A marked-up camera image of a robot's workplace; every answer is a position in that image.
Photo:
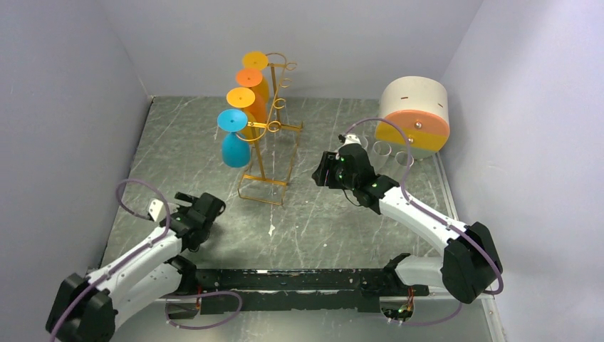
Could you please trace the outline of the clear wine glass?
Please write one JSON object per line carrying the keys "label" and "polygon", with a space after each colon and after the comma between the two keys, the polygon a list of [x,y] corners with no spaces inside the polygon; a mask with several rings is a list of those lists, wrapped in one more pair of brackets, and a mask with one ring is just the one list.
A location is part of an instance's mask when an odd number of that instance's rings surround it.
{"label": "clear wine glass", "polygon": [[369,159],[376,173],[381,171],[385,166],[391,152],[392,148],[388,142],[381,140],[374,142],[370,150]]}
{"label": "clear wine glass", "polygon": [[364,135],[350,134],[350,138],[352,140],[354,140],[355,142],[359,143],[360,146],[364,150],[367,150],[367,148],[368,148],[368,139]]}
{"label": "clear wine glass", "polygon": [[396,180],[397,182],[401,182],[408,169],[408,159],[410,159],[410,165],[413,166],[415,159],[413,156],[409,157],[405,151],[401,150],[394,156],[392,165],[392,179]]}

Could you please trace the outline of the gold wire glass rack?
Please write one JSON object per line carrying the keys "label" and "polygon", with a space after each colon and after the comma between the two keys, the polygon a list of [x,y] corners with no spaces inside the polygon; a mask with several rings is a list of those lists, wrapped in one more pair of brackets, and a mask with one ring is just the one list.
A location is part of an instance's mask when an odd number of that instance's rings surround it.
{"label": "gold wire glass rack", "polygon": [[[251,161],[249,165],[243,171],[239,184],[237,187],[238,195],[240,198],[247,200],[254,200],[257,202],[263,202],[267,204],[282,205],[285,193],[287,190],[288,182],[291,178],[291,173],[294,164],[294,157],[299,145],[301,131],[303,124],[298,126],[286,124],[281,119],[281,110],[286,107],[286,100],[279,96],[279,91],[282,88],[287,88],[291,84],[291,79],[285,77],[287,71],[293,71],[296,69],[297,62],[288,61],[282,53],[271,52],[265,53],[268,57],[268,66],[263,69],[263,74],[268,81],[269,85],[269,100],[267,105],[270,108],[267,110],[267,120],[265,123],[253,123],[248,122],[247,127],[250,129],[251,138],[247,139],[248,143],[253,143],[251,150],[256,153],[256,161]],[[296,139],[293,149],[293,154],[290,159],[288,174],[285,180],[275,180],[268,178],[264,172],[264,164],[261,156],[259,142],[267,133],[277,133],[282,130],[294,131],[296,133]],[[243,181],[260,182],[262,184],[271,185],[272,187],[278,186],[281,188],[280,200],[275,202],[268,199],[262,199],[260,197],[250,197],[241,193]]]}

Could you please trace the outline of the blue wine glass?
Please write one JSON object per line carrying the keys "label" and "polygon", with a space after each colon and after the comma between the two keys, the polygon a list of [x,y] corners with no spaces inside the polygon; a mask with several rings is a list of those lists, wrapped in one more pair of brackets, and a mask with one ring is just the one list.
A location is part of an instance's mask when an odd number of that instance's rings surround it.
{"label": "blue wine glass", "polygon": [[251,159],[248,142],[239,138],[238,133],[248,123],[246,114],[239,109],[222,111],[217,117],[218,127],[227,132],[222,140],[222,159],[225,165],[233,168],[245,167]]}

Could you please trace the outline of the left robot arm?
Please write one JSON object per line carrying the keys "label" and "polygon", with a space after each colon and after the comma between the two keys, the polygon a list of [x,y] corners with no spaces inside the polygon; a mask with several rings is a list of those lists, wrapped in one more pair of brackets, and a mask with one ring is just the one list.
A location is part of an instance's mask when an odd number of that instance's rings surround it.
{"label": "left robot arm", "polygon": [[182,256],[209,238],[226,204],[207,192],[178,192],[176,204],[152,198],[145,219],[158,225],[130,251],[85,276],[71,274],[59,286],[46,330],[59,341],[109,341],[130,317],[165,296],[208,290],[197,266]]}

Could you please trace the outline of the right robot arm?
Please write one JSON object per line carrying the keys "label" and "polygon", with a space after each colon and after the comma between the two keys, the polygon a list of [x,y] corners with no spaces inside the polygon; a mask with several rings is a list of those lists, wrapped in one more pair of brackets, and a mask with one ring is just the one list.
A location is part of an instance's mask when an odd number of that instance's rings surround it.
{"label": "right robot arm", "polygon": [[360,144],[323,152],[312,178],[319,187],[351,192],[359,206],[405,225],[438,252],[435,257],[395,261],[384,277],[391,294],[403,294],[410,286],[433,286],[470,304],[481,294],[502,292],[503,267],[489,229],[480,222],[465,224],[448,217],[391,177],[375,173]]}

